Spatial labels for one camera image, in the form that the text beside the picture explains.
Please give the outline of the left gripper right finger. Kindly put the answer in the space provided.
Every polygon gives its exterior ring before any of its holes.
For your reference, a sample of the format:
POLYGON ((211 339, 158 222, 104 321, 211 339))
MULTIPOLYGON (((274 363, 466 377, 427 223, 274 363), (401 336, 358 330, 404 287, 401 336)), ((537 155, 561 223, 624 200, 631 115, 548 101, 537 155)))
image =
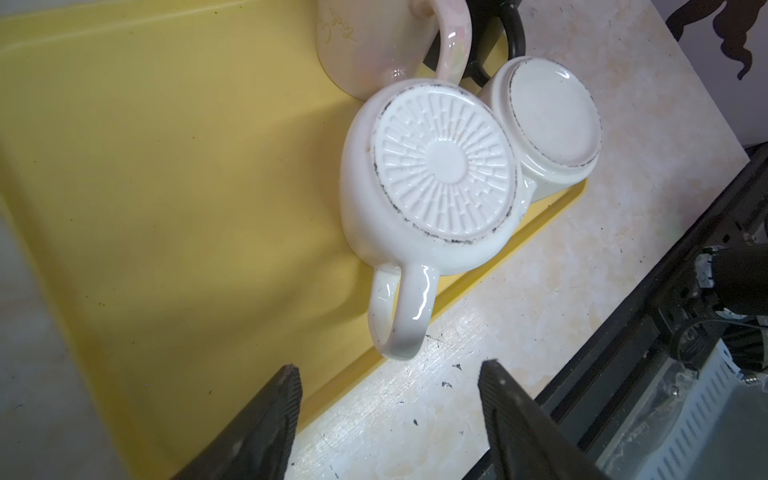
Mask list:
POLYGON ((498 479, 605 479, 497 360, 478 379, 493 471, 498 479))

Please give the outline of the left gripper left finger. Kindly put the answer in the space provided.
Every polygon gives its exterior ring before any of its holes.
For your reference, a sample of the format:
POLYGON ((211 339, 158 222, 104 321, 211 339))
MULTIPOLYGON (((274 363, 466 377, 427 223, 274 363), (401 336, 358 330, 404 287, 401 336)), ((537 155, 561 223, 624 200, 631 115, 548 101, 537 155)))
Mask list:
POLYGON ((176 479, 282 479, 296 436, 303 389, 287 364, 176 479))

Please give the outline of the white ribbed mug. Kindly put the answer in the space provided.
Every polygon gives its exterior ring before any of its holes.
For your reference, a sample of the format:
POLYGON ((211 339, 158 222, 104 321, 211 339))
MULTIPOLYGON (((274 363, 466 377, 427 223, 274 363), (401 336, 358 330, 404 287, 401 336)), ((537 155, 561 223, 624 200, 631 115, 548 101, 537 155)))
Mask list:
POLYGON ((500 122, 470 92, 414 79, 362 105, 343 147, 340 210, 348 245, 374 271, 367 320, 381 355, 418 354, 439 280, 496 256, 532 195, 500 122))

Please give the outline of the cream white mug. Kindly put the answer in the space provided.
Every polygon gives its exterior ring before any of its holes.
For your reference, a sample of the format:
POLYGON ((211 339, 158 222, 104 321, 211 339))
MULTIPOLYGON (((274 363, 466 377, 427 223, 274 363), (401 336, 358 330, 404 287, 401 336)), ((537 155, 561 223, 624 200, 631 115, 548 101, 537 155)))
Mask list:
POLYGON ((593 96, 563 65, 540 57, 506 62, 479 98, 493 111, 533 183, 532 202, 585 180, 603 146, 603 126, 593 96))

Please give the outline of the pink beige mug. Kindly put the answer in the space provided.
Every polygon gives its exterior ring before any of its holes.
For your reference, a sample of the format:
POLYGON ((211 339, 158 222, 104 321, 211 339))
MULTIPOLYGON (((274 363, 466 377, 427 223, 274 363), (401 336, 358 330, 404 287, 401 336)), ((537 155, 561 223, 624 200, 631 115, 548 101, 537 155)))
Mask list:
POLYGON ((334 84, 359 100, 414 78, 436 37, 435 77, 457 84, 472 44, 465 0, 317 3, 318 59, 334 84))

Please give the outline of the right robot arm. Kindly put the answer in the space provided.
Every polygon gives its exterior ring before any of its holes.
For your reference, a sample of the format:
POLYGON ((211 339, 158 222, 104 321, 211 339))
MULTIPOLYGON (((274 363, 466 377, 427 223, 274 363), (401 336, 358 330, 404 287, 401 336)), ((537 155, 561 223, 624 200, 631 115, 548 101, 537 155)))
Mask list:
POLYGON ((767 246, 704 249, 693 264, 693 297, 682 307, 669 341, 670 356, 699 369, 721 341, 747 372, 767 371, 767 246))

